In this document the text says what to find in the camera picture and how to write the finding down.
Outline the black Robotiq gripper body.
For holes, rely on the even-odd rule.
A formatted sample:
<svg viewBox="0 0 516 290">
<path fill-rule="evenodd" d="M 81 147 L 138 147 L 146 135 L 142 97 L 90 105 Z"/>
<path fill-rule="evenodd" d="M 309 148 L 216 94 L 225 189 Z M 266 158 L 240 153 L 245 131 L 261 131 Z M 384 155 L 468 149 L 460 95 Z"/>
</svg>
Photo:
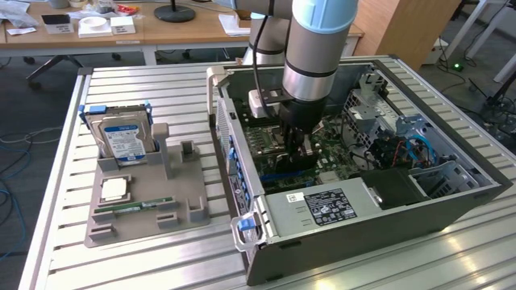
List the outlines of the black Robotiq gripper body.
<svg viewBox="0 0 516 290">
<path fill-rule="evenodd" d="M 282 124 L 302 133 L 312 133 L 314 126 L 322 118 L 325 110 L 325 98 L 316 101 L 292 99 L 280 105 L 280 120 Z"/>
</svg>

